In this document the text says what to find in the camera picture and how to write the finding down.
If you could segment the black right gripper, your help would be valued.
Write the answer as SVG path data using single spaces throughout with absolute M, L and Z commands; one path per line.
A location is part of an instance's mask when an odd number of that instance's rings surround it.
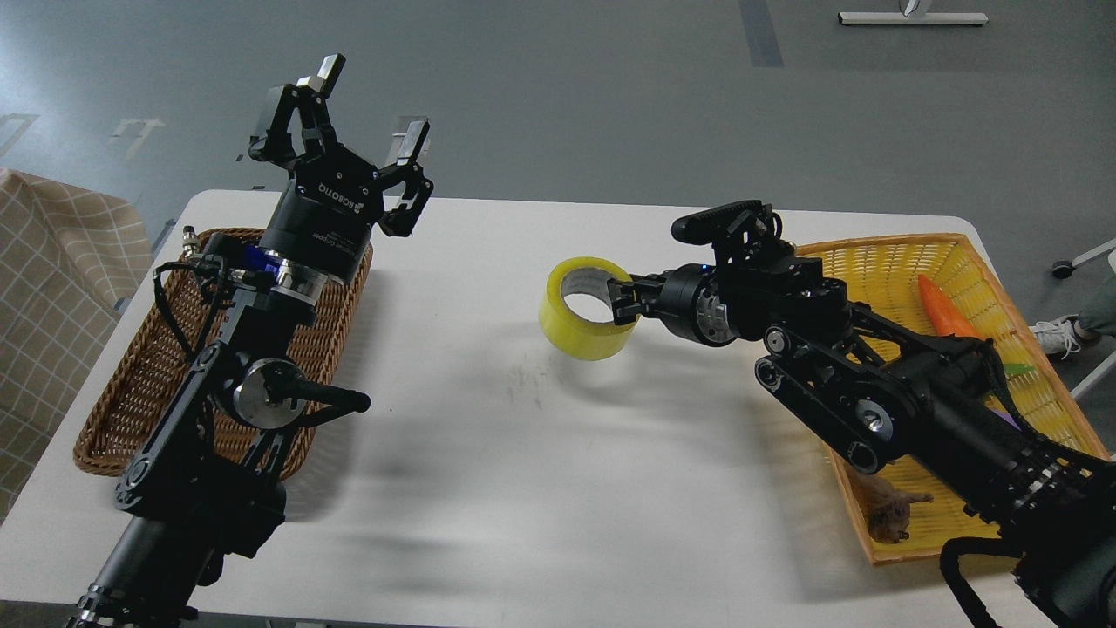
M 606 281 L 613 323 L 635 323 L 638 318 L 660 319 L 670 334 L 713 347 L 738 338 L 729 323 L 728 306 L 720 299 L 715 267 L 687 263 L 661 274 L 613 277 Z

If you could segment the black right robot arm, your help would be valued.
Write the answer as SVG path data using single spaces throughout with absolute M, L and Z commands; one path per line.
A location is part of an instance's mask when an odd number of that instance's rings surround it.
M 930 337 L 874 313 L 781 231 L 760 200 L 677 219 L 673 236 L 712 247 L 714 264 L 610 278 L 615 323 L 650 317 L 701 345 L 764 342 L 758 381 L 852 468 L 875 474 L 908 454 L 999 526 L 939 555 L 971 624 L 994 619 L 959 560 L 985 554 L 1016 559 L 1024 597 L 1059 627 L 1112 627 L 1113 462 L 1030 426 L 989 339 Z

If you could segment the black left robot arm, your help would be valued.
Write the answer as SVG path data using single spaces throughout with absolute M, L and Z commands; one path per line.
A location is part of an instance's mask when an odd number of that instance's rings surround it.
M 371 408 L 311 381 L 289 356 L 330 283 L 350 286 L 371 231 L 408 236 L 433 192 L 419 154 L 427 119 L 376 167 L 337 138 L 327 100 L 345 66 L 268 91 L 248 155 L 289 175 L 259 242 L 184 232 L 153 271 L 154 303 L 187 371 L 117 481 L 131 521 L 68 619 L 71 627 L 180 627 L 228 554 L 252 557 L 283 524 L 283 462 L 299 429 Z

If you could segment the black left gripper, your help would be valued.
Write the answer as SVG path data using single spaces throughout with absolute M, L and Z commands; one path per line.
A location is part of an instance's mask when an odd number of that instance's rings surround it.
M 406 128 L 393 135 L 398 147 L 379 173 L 340 146 L 326 99 L 345 62 L 343 54 L 328 55 L 318 73 L 270 88 L 262 117 L 248 139 L 251 160 L 292 174 L 260 248 L 340 283 L 355 277 L 374 222 L 388 236 L 410 236 L 433 195 L 433 182 L 419 163 L 429 118 L 404 119 Z M 398 204 L 385 211 L 383 191 L 398 184 L 404 187 Z

